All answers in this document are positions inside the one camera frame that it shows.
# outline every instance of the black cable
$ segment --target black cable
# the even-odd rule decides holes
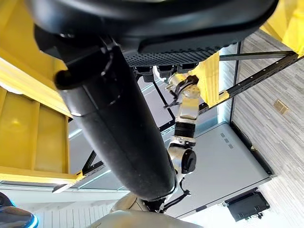
[[[180,182],[180,188],[183,191],[183,194],[181,196],[179,196],[178,198],[176,198],[175,200],[171,201],[170,203],[165,204],[164,207],[163,207],[163,210],[162,210],[163,212],[165,212],[168,208],[174,206],[175,204],[181,202],[186,196],[190,196],[191,195],[191,193],[190,193],[189,190],[184,190],[182,188],[182,182],[183,182],[183,180],[185,180],[185,178],[182,178],[181,182]]]

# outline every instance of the black cylindrical tube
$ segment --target black cylindrical tube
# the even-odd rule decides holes
[[[60,71],[55,84],[94,151],[123,185],[144,200],[165,197],[176,178],[159,129],[119,47],[107,62],[86,76]]]

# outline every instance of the light strip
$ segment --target light strip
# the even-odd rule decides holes
[[[73,131],[71,134],[68,135],[68,138],[72,138],[73,136],[77,135],[78,133],[80,133],[82,131],[82,129],[77,129],[75,131]]]
[[[28,228],[35,228],[38,225],[38,218],[37,218],[37,216],[36,215],[33,215],[33,216],[34,216],[34,220],[33,220],[32,224],[30,224],[28,226]]]
[[[88,181],[87,183],[84,183],[83,185],[79,186],[78,189],[82,188],[83,186],[95,181],[96,179],[102,177],[102,176],[105,176],[106,174],[108,174],[109,172],[111,172],[111,170],[108,170],[106,172],[103,172],[102,174],[98,175],[97,177],[94,177],[93,179],[91,179],[90,181]]]

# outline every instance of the beige surface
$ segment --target beige surface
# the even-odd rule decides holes
[[[245,40],[243,52],[288,50],[262,32]],[[274,63],[275,59],[242,61],[240,80]],[[274,107],[280,99],[289,110]],[[270,203],[277,227],[304,227],[304,61],[300,61],[236,98],[233,121],[251,139],[277,177],[260,186]]]

